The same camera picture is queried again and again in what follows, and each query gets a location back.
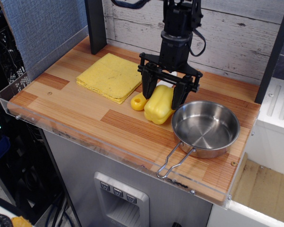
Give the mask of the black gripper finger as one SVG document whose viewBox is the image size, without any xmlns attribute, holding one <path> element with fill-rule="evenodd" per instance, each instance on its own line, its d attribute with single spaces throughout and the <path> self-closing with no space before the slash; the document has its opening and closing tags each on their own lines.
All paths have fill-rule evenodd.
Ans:
<svg viewBox="0 0 284 227">
<path fill-rule="evenodd" d="M 186 100 L 188 94 L 192 90 L 192 85 L 189 83 L 179 82 L 174 87 L 172 109 L 178 109 Z"/>
<path fill-rule="evenodd" d="M 158 78 L 156 76 L 156 69 L 142 70 L 142 94 L 146 99 L 149 99 L 157 85 Z"/>
</svg>

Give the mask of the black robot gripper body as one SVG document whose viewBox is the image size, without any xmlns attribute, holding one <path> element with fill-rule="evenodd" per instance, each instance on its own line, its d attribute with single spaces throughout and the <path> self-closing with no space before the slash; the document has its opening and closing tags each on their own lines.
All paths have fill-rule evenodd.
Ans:
<svg viewBox="0 0 284 227">
<path fill-rule="evenodd" d="M 176 85 L 179 82 L 192 85 L 192 92 L 199 90 L 199 80 L 202 73 L 188 65 L 187 60 L 191 50 L 193 34 L 184 36 L 172 36 L 161 33 L 162 43 L 159 55 L 140 54 L 140 65 L 138 71 L 142 73 L 144 68 L 156 69 L 159 79 Z"/>
</svg>

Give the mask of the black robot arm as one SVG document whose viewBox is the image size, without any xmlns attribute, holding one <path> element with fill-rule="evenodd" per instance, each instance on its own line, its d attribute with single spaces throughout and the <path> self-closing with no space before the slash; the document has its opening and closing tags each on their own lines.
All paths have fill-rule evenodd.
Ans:
<svg viewBox="0 0 284 227">
<path fill-rule="evenodd" d="M 199 90 L 202 73 L 189 66 L 187 60 L 194 54 L 191 50 L 193 35 L 203 38 L 197 31 L 202 18 L 199 0 L 164 1 L 160 54 L 140 54 L 138 71 L 142 75 L 142 94 L 146 99 L 151 97 L 158 80 L 175 86 L 173 110 L 184 103 L 189 92 Z"/>
</svg>

